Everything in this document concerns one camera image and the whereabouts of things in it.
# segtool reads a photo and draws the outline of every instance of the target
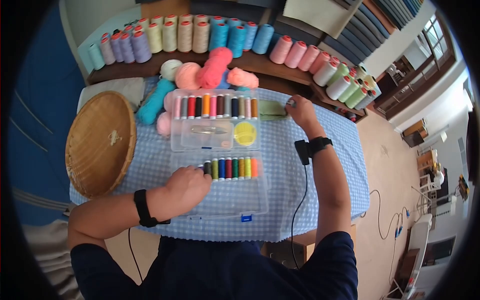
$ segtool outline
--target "electrical cable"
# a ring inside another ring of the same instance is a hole
[[[128,245],[130,246],[130,251],[132,252],[133,261],[135,262],[135,266],[137,266],[137,271],[138,271],[138,275],[140,276],[140,280],[143,282],[144,279],[142,278],[142,273],[140,273],[140,268],[138,267],[137,260],[135,259],[135,255],[133,254],[132,243],[130,242],[130,229],[131,228],[128,228]]]
[[[297,258],[295,257],[295,252],[293,251],[293,222],[295,221],[295,215],[297,214],[297,211],[299,210],[301,204],[303,203],[303,200],[305,200],[305,196],[307,195],[308,191],[308,177],[307,177],[307,166],[303,166],[305,168],[305,193],[303,194],[303,198],[301,199],[299,206],[297,206],[297,209],[295,210],[295,213],[293,213],[293,218],[292,218],[292,235],[290,238],[291,244],[292,244],[292,255],[293,255],[293,260],[295,261],[295,266],[297,266],[297,270],[299,270],[299,265],[297,263]]]

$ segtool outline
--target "floor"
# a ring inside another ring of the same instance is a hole
[[[407,207],[411,212],[418,195],[410,186],[419,187],[416,165],[416,150],[410,149],[382,117],[369,111],[369,116],[358,123],[360,140],[365,156],[370,190],[378,189],[382,196],[380,227],[382,235],[387,234],[389,221],[395,212]],[[370,209],[364,218],[353,221],[357,224],[356,257],[359,271],[359,300],[379,299],[389,289],[389,272],[394,250],[396,220],[387,239],[378,233],[378,196],[372,194]],[[405,248],[407,228],[418,217],[415,213],[406,219],[404,230],[396,240],[393,270]],[[148,272],[155,259],[159,236],[132,229],[132,248],[142,276]],[[107,240],[107,247],[120,267],[137,283],[140,278],[128,246],[127,231]]]

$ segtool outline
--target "wicker basket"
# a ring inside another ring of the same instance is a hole
[[[133,112],[122,94],[91,98],[73,121],[65,147],[73,187],[89,199],[112,192],[132,161],[136,139]]]

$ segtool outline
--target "wooden furniture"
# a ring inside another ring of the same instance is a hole
[[[161,65],[167,60],[191,61],[203,65],[207,59],[208,53],[181,53],[178,51],[166,53],[161,51],[153,54],[152,58],[144,63],[126,64],[115,62],[112,65],[106,65],[100,70],[93,70],[88,76],[87,82],[89,84],[97,84],[111,79],[157,76]],[[232,63],[228,65],[229,69],[235,67],[257,75],[262,88],[289,95],[299,94],[312,99],[313,103],[341,116],[345,116],[345,114],[335,110],[335,107],[353,112],[357,115],[356,123],[367,116],[365,109],[351,109],[340,101],[333,101],[328,98],[325,88],[315,84],[309,72],[291,69],[283,64],[275,64],[269,60],[267,55],[258,55],[252,51],[244,52],[241,57],[233,59]]]

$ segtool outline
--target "folded cloth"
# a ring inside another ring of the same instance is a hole
[[[287,112],[280,102],[260,99],[258,104],[260,121],[286,120]]]

